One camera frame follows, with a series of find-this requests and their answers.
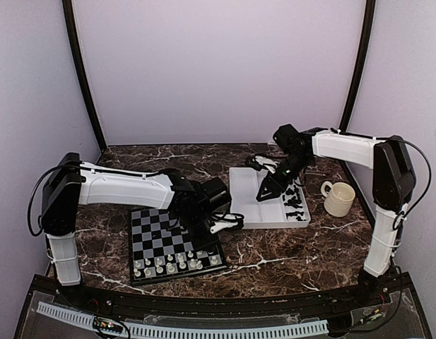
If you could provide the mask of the white plastic compartment tray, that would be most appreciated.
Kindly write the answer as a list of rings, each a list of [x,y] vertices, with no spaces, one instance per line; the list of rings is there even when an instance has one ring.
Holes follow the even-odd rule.
[[[230,211],[244,215],[244,228],[246,230],[301,228],[308,226],[311,216],[301,186],[293,183],[301,190],[306,221],[298,222],[286,219],[282,202],[282,195],[285,192],[280,197],[268,201],[258,202],[256,200],[261,181],[266,174],[266,170],[258,172],[250,167],[230,168],[230,194],[232,196]]]

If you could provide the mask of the black grey chessboard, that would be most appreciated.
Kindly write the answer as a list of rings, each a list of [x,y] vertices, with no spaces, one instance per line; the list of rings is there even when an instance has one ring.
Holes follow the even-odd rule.
[[[188,251],[194,252],[193,258],[187,257]],[[198,251],[203,251],[203,256],[198,257]],[[187,262],[188,269],[185,271],[178,271],[177,269],[177,263],[181,260],[177,257],[178,253],[183,253],[183,261]],[[173,274],[166,271],[166,262],[169,255],[175,259],[176,270]],[[210,263],[212,256],[216,256],[218,259],[216,265]],[[149,267],[145,267],[144,260],[146,258],[151,261]],[[156,264],[155,260],[157,258],[163,261],[162,265]],[[189,267],[189,262],[192,259],[201,261],[203,268],[192,270]],[[141,272],[139,277],[134,276],[134,269],[136,268],[134,261],[141,263],[141,267],[137,268]],[[157,267],[163,267],[164,272],[158,274],[156,272]],[[209,251],[196,250],[188,231],[167,211],[141,208],[133,209],[129,213],[129,273],[130,282],[133,286],[163,283],[177,278],[214,273],[227,267],[219,238]],[[145,276],[143,271],[145,268],[151,270],[150,276]]]

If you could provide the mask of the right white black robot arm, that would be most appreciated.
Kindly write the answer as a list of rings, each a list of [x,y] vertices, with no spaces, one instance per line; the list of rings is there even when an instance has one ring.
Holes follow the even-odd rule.
[[[361,136],[319,127],[299,132],[290,124],[280,126],[273,140],[282,157],[256,155],[252,159],[255,170],[267,171],[257,193],[258,202],[284,194],[317,157],[371,170],[375,226],[363,270],[375,278],[384,275],[399,246],[399,230],[417,206],[412,200],[416,174],[407,150],[411,142],[400,136]]]

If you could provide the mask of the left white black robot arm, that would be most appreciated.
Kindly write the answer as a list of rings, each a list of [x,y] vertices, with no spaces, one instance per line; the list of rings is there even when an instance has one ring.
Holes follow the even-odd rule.
[[[79,205],[115,204],[166,210],[185,226],[199,249],[207,249],[213,234],[224,229],[240,229],[244,217],[218,209],[231,206],[227,185],[218,177],[206,182],[187,179],[178,169],[135,172],[111,169],[84,162],[78,153],[67,153],[60,163],[36,182],[30,200],[42,192],[38,231],[45,234],[63,295],[76,308],[91,302],[91,293],[82,286],[76,247],[76,214]]]

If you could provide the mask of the pile of black chess pieces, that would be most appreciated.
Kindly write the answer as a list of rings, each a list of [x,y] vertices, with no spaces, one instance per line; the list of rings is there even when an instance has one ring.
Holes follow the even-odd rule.
[[[301,197],[301,190],[295,184],[290,185],[282,195],[285,216],[288,221],[306,221],[305,207]]]

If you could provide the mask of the cream ribbed mug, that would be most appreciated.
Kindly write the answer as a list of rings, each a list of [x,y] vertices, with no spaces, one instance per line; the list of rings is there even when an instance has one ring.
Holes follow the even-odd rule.
[[[332,184],[325,181],[321,186],[325,211],[337,218],[342,218],[349,213],[355,199],[353,187],[344,182]]]

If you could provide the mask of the black front rail base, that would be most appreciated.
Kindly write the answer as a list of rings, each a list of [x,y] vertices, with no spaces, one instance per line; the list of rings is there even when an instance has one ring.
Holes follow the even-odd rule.
[[[354,302],[353,286],[247,299],[193,299],[137,295],[82,287],[75,296],[36,275],[26,295],[16,338],[101,338],[36,312],[39,302],[118,321],[224,327],[282,326],[326,321],[329,333],[309,338],[430,338],[431,331],[408,273],[391,276],[364,306]]]

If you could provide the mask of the right black frame post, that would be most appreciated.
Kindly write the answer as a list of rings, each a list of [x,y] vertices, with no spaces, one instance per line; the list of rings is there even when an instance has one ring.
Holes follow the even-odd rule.
[[[368,48],[370,45],[372,26],[375,17],[375,8],[376,8],[375,0],[367,0],[365,2],[363,24],[361,28],[358,51],[355,59],[355,66],[353,69],[353,75],[348,89],[346,103],[343,108],[343,113],[339,124],[339,129],[342,131],[348,130],[352,113],[355,107],[358,91],[360,88],[360,83],[363,76],[363,71],[365,68],[365,61],[367,58]]]

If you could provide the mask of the black frame post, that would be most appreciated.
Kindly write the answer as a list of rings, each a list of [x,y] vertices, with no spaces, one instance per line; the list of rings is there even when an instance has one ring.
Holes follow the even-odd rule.
[[[81,53],[81,46],[80,46],[78,31],[76,27],[75,14],[73,12],[73,2],[70,0],[63,0],[61,3],[64,12],[64,21],[65,21],[67,36],[69,39],[73,64],[76,70],[76,77],[78,79],[78,84],[80,86],[83,102],[86,107],[86,112],[94,133],[95,140],[98,144],[100,152],[103,153],[105,150],[107,150],[107,143],[105,141],[105,136],[99,122],[98,113],[96,111],[95,104],[93,102],[93,96],[90,90],[88,77],[86,74],[86,68]]]
[[[363,24],[361,28],[358,51],[355,59],[355,66],[353,69],[353,75],[348,89],[346,103],[343,108],[343,113],[339,124],[339,129],[342,131],[348,130],[352,113],[355,107],[358,91],[360,88],[360,83],[363,76],[363,71],[365,68],[365,61],[367,58],[368,48],[370,45],[372,26],[375,17],[375,8],[376,8],[375,0],[367,0],[365,2]]]

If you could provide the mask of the left black frame post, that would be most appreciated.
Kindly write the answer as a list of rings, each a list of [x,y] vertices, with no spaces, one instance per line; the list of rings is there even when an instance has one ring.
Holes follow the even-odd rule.
[[[73,2],[70,0],[63,0],[61,3],[64,12],[64,21],[65,21],[67,36],[69,39],[73,64],[76,70],[76,77],[78,79],[78,84],[80,86],[83,102],[86,107],[86,112],[94,133],[95,140],[98,144],[100,152],[103,153],[105,150],[107,150],[107,143],[105,141],[105,136],[99,122],[98,113],[96,111],[95,104],[93,102],[93,96],[90,90],[88,77],[86,74],[86,68],[81,53],[81,46],[80,46],[78,31],[76,27],[75,14],[73,12]]]

